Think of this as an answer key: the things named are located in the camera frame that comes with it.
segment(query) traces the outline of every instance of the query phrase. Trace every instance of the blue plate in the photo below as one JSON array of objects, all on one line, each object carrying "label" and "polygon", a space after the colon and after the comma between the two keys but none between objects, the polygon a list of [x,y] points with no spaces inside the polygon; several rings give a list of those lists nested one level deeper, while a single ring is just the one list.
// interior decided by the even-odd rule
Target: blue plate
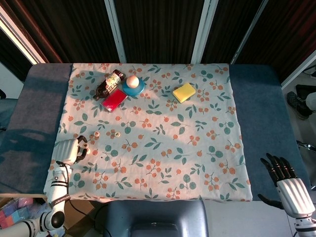
[{"label": "blue plate", "polygon": [[143,80],[139,79],[139,84],[136,88],[130,88],[128,87],[126,81],[123,82],[123,91],[130,96],[136,96],[139,95],[140,93],[142,93],[142,91],[145,89],[145,83],[143,82]]}]

